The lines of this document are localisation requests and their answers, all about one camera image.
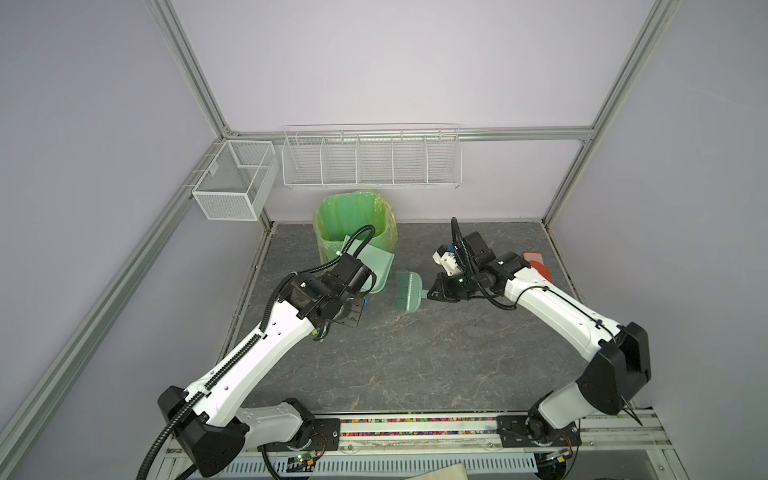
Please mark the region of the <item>mint green hand brush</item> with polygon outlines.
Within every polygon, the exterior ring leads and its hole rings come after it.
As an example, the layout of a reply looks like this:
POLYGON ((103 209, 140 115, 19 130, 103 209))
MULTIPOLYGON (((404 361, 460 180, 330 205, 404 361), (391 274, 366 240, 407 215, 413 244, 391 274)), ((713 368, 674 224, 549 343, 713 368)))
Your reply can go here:
POLYGON ((403 313, 416 312, 428 296, 422 277, 413 271, 398 271, 395 277, 395 287, 395 305, 403 313))

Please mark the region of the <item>mint green dustpan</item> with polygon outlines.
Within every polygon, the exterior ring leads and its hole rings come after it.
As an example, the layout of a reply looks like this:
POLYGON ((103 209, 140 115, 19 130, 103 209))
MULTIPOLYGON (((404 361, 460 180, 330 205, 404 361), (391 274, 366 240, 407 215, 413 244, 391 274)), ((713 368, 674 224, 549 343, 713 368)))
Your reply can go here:
POLYGON ((359 252, 357 258, 376 276, 375 284, 372 284, 372 279, 369 278, 363 287, 363 291, 368 291, 370 294, 379 293, 386 285, 395 255, 376 246, 371 241, 359 252))

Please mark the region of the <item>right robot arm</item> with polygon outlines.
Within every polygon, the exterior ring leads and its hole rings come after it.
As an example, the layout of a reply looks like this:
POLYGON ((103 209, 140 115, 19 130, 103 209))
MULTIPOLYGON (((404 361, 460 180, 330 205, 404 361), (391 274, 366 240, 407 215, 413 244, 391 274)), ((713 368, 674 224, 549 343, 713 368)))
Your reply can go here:
POLYGON ((450 229, 450 243, 433 255, 443 270, 427 299, 485 300, 502 311, 525 309, 587 363, 576 380, 545 394, 529 409, 523 422, 525 436, 536 445, 548 445, 584 417, 628 410, 652 378, 646 330, 635 322, 620 324, 583 305, 523 256, 496 254, 479 232, 462 233, 458 219, 451 220, 450 229))

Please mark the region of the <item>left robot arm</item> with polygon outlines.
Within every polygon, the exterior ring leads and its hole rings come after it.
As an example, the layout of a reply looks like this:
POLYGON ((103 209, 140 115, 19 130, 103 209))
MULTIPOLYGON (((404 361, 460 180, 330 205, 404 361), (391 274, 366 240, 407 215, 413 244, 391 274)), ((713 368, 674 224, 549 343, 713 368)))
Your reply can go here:
POLYGON ((148 477, 169 438, 192 464, 183 473, 208 478, 220 473, 245 448, 272 444, 304 450, 313 442, 314 415, 295 398, 252 414, 242 404, 277 362, 305 337, 322 341, 333 324, 359 321, 376 274, 359 255, 376 229, 359 228, 329 262, 292 271, 271 292, 261 321, 212 370, 185 388, 168 387, 158 405, 165 427, 136 474, 148 477))

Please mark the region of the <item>red rubber glove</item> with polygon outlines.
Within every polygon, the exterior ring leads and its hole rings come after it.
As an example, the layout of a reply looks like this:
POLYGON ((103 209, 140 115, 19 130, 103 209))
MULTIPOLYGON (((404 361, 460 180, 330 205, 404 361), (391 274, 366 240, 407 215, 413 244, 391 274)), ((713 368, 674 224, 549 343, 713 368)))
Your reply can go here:
POLYGON ((548 282, 552 282, 552 274, 544 263, 541 252, 528 251, 523 253, 523 258, 548 282))

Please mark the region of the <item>green trash bin with bag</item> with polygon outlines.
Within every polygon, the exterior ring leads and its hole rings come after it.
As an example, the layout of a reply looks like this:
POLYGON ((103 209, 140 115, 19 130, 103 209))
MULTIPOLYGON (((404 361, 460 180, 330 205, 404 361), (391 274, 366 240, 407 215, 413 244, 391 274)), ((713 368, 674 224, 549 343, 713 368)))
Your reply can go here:
POLYGON ((393 253, 398 241, 394 207, 373 191, 331 195, 321 201, 313 218, 313 230, 320 260, 329 262, 359 228, 373 225, 370 244, 393 253))

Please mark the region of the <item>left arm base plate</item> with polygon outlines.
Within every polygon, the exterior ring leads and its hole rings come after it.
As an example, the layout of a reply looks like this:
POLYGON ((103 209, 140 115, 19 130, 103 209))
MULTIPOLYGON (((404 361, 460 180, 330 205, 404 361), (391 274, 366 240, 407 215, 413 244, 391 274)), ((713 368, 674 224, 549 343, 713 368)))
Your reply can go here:
POLYGON ((265 449, 268 452, 337 451, 340 440, 341 420, 321 417, 302 425, 288 442, 271 442, 265 449))

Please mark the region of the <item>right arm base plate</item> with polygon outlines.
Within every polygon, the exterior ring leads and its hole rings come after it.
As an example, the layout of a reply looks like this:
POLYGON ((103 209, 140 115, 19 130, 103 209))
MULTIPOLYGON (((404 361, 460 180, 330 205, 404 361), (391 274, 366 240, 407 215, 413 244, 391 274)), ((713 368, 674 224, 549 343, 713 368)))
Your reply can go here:
POLYGON ((496 426, 504 448, 575 448, 582 445, 580 431, 574 422, 563 429, 555 429, 538 417, 508 414, 498 416, 496 426))

